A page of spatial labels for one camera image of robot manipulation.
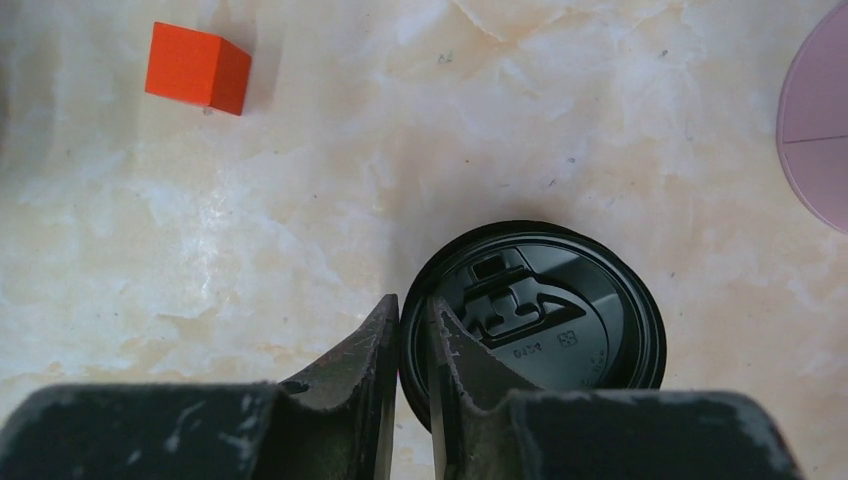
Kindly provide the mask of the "black cup lid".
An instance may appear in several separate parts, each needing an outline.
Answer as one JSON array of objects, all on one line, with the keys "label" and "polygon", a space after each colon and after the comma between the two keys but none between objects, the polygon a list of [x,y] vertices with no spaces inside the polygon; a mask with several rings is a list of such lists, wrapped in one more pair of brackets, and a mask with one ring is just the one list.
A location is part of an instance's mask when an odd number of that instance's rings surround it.
[{"label": "black cup lid", "polygon": [[423,425],[430,422],[425,323],[433,296],[498,360],[541,388],[662,383],[667,345],[660,309],[630,266],[559,225],[496,222],[440,249],[404,301],[399,376]]}]

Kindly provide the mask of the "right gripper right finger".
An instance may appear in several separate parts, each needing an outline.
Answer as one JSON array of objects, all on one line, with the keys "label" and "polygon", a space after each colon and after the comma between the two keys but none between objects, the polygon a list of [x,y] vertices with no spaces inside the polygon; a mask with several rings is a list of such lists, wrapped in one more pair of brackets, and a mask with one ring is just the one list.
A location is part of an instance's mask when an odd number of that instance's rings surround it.
[{"label": "right gripper right finger", "polygon": [[542,390],[428,305],[440,479],[799,479],[773,418],[727,391]]}]

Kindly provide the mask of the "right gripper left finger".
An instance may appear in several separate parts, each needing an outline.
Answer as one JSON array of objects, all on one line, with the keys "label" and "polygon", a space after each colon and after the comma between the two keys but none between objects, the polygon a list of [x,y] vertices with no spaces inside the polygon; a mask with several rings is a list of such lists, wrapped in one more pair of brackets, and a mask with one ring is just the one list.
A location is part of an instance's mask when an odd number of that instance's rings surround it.
[{"label": "right gripper left finger", "polygon": [[1,431],[5,479],[386,479],[399,310],[278,382],[59,384]]}]

